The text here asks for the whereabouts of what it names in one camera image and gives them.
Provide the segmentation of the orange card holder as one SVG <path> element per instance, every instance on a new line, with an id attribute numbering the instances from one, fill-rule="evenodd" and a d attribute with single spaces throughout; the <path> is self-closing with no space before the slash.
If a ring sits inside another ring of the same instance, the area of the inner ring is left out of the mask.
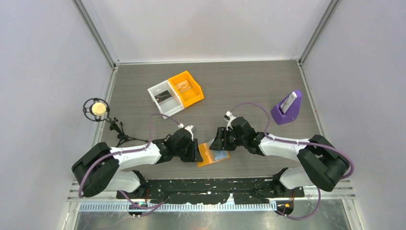
<path id="1" fill-rule="evenodd" d="M 198 145 L 199 154 L 202 158 L 201 161 L 197 162 L 197 167 L 201 168 L 206 165 L 210 165 L 219 161 L 230 159 L 230 154 L 226 150 L 210 150 L 207 143 Z"/>

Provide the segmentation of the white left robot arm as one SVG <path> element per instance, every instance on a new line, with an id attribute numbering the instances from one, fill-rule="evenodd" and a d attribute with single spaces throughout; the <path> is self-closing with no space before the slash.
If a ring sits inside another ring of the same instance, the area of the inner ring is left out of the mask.
<path id="1" fill-rule="evenodd" d="M 96 144 L 72 166 L 79 183 L 79 197 L 93 197 L 104 190 L 117 190 L 142 198 L 147 186 L 141 173 L 130 169 L 138 165 L 169 162 L 174 157 L 183 162 L 202 162 L 193 131 L 194 126 L 182 127 L 167 138 L 133 147 L 109 147 L 105 142 Z"/>

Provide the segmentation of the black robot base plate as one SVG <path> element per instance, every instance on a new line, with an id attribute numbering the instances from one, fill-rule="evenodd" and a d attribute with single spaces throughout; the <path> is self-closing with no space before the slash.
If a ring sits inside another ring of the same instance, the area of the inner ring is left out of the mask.
<path id="1" fill-rule="evenodd" d="M 302 198 L 303 188 L 288 190 L 271 178 L 151 179 L 133 192 L 117 192 L 118 199 L 150 200 L 153 204 L 224 204 L 230 196 L 236 204 L 265 204 L 269 198 Z"/>

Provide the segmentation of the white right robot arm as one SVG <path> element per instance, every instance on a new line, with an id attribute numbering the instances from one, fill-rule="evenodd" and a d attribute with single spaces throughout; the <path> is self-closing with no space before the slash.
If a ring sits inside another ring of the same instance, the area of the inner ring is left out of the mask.
<path id="1" fill-rule="evenodd" d="M 267 132 L 257 132 L 243 117 L 227 119 L 219 127 L 210 150 L 234 151 L 244 147 L 260 156 L 277 156 L 299 162 L 296 168 L 283 168 L 273 175 L 271 185 L 275 194 L 287 196 L 293 189 L 314 185 L 331 192 L 350 169 L 350 161 L 333 150 L 321 135 L 310 139 L 281 138 Z"/>

